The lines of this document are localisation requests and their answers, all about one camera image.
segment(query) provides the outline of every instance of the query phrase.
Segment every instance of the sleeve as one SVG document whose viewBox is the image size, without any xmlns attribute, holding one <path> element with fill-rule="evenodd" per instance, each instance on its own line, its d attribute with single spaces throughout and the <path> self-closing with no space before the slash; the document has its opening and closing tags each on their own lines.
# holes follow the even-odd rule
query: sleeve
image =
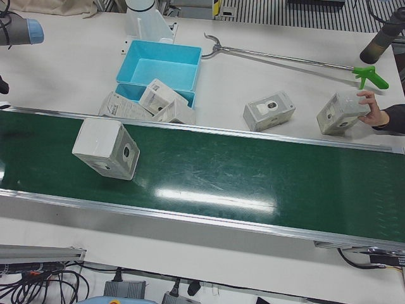
<svg viewBox="0 0 405 304">
<path fill-rule="evenodd" d="M 375 130 L 392 131 L 405 134 L 405 104 L 396 104 L 384 110 L 390 122 L 384 127 L 373 127 Z"/>
</svg>

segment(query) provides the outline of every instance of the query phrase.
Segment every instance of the person's arm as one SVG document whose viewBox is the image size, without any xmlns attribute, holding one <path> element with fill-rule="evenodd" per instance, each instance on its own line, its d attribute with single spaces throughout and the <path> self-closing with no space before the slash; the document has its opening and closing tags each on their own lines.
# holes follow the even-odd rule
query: person's arm
<svg viewBox="0 0 405 304">
<path fill-rule="evenodd" d="M 389 116 L 386 125 L 373 127 L 376 130 L 393 131 L 405 134 L 405 104 L 396 104 L 384 110 Z"/>
<path fill-rule="evenodd" d="M 380 110 L 373 92 L 363 91 L 358 93 L 358 96 L 366 97 L 359 103 L 370 107 L 369 114 L 359 117 L 362 122 L 372 126 L 375 130 L 405 134 L 405 104 L 397 104 L 385 110 Z"/>
</svg>

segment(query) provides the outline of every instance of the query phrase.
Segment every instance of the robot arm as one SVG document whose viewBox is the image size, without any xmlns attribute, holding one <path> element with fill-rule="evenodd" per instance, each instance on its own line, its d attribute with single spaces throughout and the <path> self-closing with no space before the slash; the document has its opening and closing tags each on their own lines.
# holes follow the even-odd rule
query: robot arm
<svg viewBox="0 0 405 304">
<path fill-rule="evenodd" d="M 7 5 L 0 1 L 0 46 L 17 44 L 37 44 L 44 41 L 44 31 L 37 20 L 24 19 L 9 11 Z"/>
</svg>

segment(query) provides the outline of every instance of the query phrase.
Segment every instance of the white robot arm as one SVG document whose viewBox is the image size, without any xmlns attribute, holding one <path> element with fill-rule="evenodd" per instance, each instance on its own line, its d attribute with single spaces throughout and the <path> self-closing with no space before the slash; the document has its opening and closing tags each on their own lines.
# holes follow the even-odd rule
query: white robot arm
<svg viewBox="0 0 405 304">
<path fill-rule="evenodd" d="M 125 0 L 128 6 L 126 31 L 130 38 L 173 43 L 174 33 L 156 8 L 155 0 Z"/>
</svg>

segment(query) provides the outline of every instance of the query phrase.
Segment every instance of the white box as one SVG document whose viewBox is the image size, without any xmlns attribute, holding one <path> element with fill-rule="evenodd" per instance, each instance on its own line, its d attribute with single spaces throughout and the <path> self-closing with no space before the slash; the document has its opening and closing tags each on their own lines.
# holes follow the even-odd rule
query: white box
<svg viewBox="0 0 405 304">
<path fill-rule="evenodd" d="M 151 120 L 153 115 L 140 104 L 110 92 L 99 110 L 99 116 Z"/>
<path fill-rule="evenodd" d="M 131 180 L 139 149 L 123 124 L 108 118 L 86 118 L 72 153 L 102 176 Z"/>
<path fill-rule="evenodd" d="M 189 102 L 177 92 L 173 91 L 159 79 L 154 79 L 142 94 L 139 104 L 152 114 L 157 114 L 164 107 L 174 101 L 179 101 L 186 106 Z"/>
<path fill-rule="evenodd" d="M 176 124 L 195 125 L 196 114 L 183 102 L 174 100 L 164 107 L 158 114 L 153 116 L 155 122 L 173 122 Z"/>
<path fill-rule="evenodd" d="M 330 101 L 316 116 L 322 134 L 334 135 L 344 133 L 370 112 L 368 104 L 359 104 L 364 97 L 356 94 L 360 91 L 336 92 Z"/>
<path fill-rule="evenodd" d="M 284 91 L 245 105 L 243 118 L 251 131 L 263 131 L 288 121 L 296 107 Z"/>
</svg>

